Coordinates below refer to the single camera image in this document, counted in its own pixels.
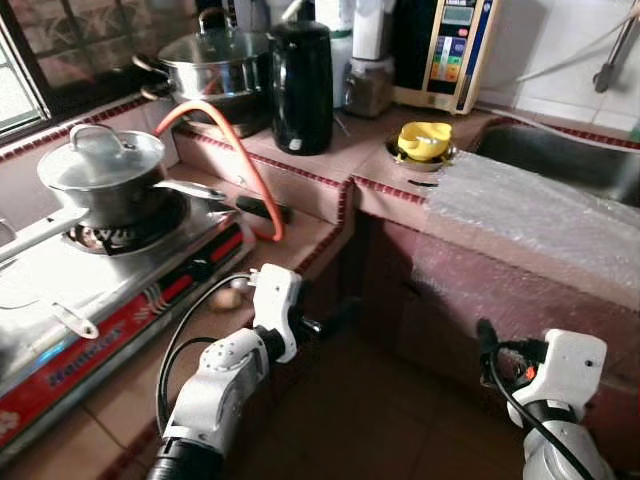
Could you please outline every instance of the floor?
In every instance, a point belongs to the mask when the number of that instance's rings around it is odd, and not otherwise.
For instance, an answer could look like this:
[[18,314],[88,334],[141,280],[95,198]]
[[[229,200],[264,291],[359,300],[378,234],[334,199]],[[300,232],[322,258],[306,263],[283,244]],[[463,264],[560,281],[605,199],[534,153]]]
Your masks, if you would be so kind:
[[229,478],[522,478],[521,431],[443,380],[355,334],[314,355]]

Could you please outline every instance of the window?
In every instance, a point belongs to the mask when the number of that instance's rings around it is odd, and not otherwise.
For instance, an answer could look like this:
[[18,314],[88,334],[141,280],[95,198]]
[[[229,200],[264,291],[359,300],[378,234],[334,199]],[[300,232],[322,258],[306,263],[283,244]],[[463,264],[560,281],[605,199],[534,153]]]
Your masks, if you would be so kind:
[[157,82],[131,56],[155,55],[197,31],[201,3],[0,0],[0,34],[7,40],[0,50],[0,144],[11,128],[34,120],[42,128]]

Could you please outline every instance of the cooking pot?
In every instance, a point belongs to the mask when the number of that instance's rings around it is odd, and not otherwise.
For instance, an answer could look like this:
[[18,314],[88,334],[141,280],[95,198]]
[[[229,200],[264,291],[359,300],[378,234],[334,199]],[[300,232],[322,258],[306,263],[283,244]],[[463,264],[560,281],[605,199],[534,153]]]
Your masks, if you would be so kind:
[[38,164],[40,180],[63,208],[48,217],[48,224],[0,247],[0,264],[78,223],[91,228],[134,224],[161,207],[168,189],[207,200],[225,198],[204,185],[166,179],[164,145],[153,135],[76,125],[69,138]]
[[[206,18],[224,13],[226,29],[206,28]],[[135,65],[167,77],[153,90],[171,93],[178,103],[204,100],[224,107],[247,96],[268,93],[269,42],[265,33],[239,32],[230,25],[229,13],[221,8],[205,9],[198,21],[200,32],[182,37],[164,47],[154,59],[135,55]],[[152,89],[143,94],[155,97]]]

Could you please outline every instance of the stove burner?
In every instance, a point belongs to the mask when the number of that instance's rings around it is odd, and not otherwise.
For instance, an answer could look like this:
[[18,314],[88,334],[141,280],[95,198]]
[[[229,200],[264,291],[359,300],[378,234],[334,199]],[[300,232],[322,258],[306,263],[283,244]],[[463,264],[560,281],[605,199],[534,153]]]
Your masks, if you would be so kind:
[[148,218],[124,227],[91,228],[76,225],[65,236],[85,252],[119,255],[155,243],[182,223],[189,210],[186,199],[170,192],[160,208]]

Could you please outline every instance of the pot lid handle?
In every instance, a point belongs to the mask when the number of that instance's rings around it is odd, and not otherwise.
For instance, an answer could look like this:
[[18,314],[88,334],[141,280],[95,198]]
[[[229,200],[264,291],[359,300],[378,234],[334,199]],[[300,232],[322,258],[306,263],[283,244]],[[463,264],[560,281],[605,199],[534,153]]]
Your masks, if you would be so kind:
[[200,25],[200,33],[207,33],[206,20],[207,17],[210,17],[214,14],[223,14],[224,15],[224,23],[227,26],[227,30],[234,31],[236,27],[233,26],[233,19],[231,18],[231,13],[226,8],[220,7],[209,7],[205,8],[200,15],[198,15],[198,24]]
[[106,132],[113,139],[113,141],[118,145],[120,152],[124,152],[126,149],[133,148],[132,146],[123,143],[118,137],[118,134],[116,133],[116,131],[111,127],[107,127],[106,125],[102,125],[99,123],[96,123],[96,124],[81,123],[80,125],[74,126],[71,129],[71,132],[69,132],[69,139],[71,141],[71,150],[74,150],[74,151],[78,150],[78,135],[81,132],[84,132],[90,129],[100,129]]

